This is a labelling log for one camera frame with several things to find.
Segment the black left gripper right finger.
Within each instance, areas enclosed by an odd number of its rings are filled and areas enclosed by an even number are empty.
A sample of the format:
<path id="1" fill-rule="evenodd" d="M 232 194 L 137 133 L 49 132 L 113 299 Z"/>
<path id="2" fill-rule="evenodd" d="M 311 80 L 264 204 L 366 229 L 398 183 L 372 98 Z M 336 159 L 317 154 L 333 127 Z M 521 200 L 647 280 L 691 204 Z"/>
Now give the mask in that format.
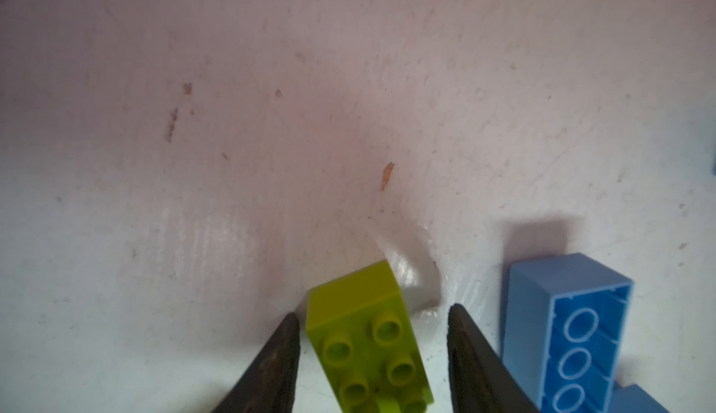
<path id="1" fill-rule="evenodd" d="M 450 307 L 447 318 L 447 358 L 455 412 L 539 412 L 458 303 Z"/>

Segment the green lego brick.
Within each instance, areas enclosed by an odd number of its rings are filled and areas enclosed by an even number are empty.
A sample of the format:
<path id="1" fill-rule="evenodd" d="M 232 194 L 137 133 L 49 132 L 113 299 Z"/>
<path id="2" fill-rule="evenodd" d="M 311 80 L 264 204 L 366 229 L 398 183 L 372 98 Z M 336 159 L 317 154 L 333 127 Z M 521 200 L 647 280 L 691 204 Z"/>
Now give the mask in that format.
<path id="1" fill-rule="evenodd" d="M 308 293 L 305 330 L 344 412 L 434 402 L 401 289 L 383 260 Z"/>

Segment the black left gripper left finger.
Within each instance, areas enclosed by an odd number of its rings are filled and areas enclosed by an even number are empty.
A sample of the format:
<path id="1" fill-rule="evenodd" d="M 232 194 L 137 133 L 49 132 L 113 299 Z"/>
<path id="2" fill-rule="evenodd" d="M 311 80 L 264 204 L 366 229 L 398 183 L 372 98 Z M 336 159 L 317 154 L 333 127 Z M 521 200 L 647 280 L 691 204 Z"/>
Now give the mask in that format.
<path id="1" fill-rule="evenodd" d="M 299 333 L 298 316 L 290 312 L 213 412 L 292 412 L 300 359 Z"/>

